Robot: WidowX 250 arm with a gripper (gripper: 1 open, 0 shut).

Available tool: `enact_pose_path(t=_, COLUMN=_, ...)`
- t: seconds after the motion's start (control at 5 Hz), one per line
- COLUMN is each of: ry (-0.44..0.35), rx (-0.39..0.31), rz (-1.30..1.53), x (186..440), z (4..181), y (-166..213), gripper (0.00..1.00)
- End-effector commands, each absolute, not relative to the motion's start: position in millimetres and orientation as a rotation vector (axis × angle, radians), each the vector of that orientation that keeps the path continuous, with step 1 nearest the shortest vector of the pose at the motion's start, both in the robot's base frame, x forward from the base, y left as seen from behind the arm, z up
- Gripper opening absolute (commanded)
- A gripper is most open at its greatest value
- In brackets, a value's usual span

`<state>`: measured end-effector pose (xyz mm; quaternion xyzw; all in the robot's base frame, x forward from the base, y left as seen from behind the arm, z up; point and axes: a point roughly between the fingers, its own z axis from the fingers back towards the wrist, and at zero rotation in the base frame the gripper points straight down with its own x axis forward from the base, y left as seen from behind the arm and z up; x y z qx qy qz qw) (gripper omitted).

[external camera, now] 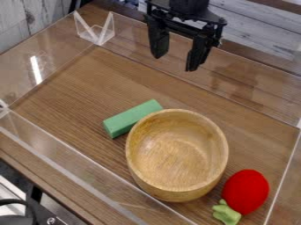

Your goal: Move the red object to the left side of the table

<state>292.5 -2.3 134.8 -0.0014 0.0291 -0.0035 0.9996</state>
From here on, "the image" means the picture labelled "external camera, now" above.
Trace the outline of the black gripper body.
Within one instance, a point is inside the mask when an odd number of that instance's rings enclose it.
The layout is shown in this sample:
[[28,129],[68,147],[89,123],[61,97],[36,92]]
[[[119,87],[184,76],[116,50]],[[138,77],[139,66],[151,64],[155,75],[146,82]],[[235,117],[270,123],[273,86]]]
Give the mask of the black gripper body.
[[213,47],[219,45],[227,21],[210,11],[209,0],[146,0],[146,4],[148,27],[190,38],[201,34]]

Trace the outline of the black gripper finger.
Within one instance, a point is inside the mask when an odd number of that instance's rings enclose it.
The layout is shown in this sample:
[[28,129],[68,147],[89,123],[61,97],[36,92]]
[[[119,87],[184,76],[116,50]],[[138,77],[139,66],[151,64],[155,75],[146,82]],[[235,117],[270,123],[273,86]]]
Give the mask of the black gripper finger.
[[195,71],[199,65],[206,61],[210,51],[209,38],[203,35],[196,35],[192,38],[191,50],[187,54],[186,70]]
[[170,49],[170,32],[160,19],[146,16],[148,27],[150,52],[155,59],[159,59]]

